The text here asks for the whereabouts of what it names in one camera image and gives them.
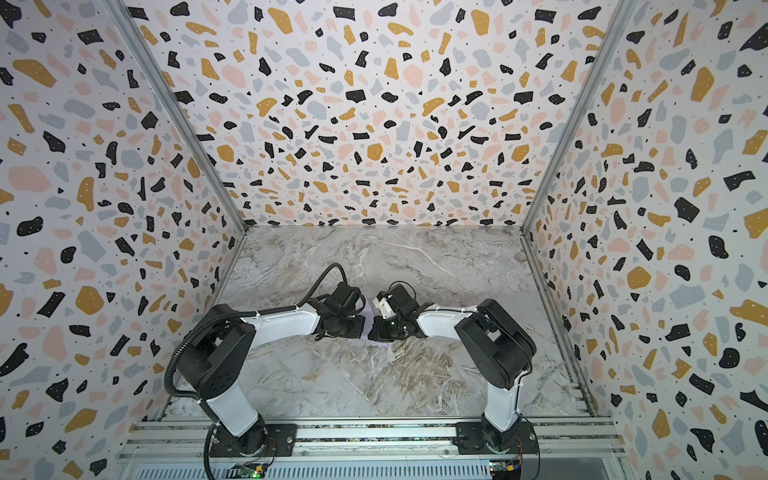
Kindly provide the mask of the lilac square paper sheet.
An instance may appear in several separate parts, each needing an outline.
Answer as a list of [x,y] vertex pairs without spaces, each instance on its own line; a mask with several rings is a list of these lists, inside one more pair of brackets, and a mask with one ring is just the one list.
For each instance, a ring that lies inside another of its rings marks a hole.
[[390,343],[394,341],[389,331],[394,318],[384,320],[370,304],[363,308],[360,315],[363,317],[361,337],[377,343]]

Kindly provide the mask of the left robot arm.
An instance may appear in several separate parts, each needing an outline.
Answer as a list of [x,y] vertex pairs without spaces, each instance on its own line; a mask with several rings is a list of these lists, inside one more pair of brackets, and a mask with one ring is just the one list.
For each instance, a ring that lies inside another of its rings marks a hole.
[[197,401],[215,424],[242,438],[256,431],[261,420],[239,383],[249,353],[297,336],[358,338],[364,307],[360,289],[344,282],[330,294],[261,311],[217,305],[175,348],[164,387],[172,397]]

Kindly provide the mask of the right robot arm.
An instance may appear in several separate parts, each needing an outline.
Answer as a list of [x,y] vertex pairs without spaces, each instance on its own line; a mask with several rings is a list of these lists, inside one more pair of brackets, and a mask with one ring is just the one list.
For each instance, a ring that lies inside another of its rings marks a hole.
[[533,370],[537,347],[500,303],[486,299],[469,307],[421,304],[397,282],[372,305],[377,313],[369,333],[373,341],[439,337],[461,342],[487,382],[483,420],[493,433],[513,429],[520,419],[522,379]]

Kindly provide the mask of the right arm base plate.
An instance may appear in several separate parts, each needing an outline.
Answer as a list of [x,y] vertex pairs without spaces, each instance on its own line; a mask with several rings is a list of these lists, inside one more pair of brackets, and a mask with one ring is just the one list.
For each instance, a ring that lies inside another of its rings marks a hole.
[[478,422],[459,422],[455,429],[453,444],[462,455],[539,453],[533,425],[524,419],[518,419],[504,432],[497,430],[485,419]]

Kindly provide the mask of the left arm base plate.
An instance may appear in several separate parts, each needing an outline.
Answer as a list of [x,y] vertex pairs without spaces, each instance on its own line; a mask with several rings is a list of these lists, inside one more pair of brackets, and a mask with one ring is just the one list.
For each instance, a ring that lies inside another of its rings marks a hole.
[[241,437],[233,436],[219,426],[213,433],[209,456],[212,458],[280,458],[290,457],[297,437],[294,423],[256,424]]

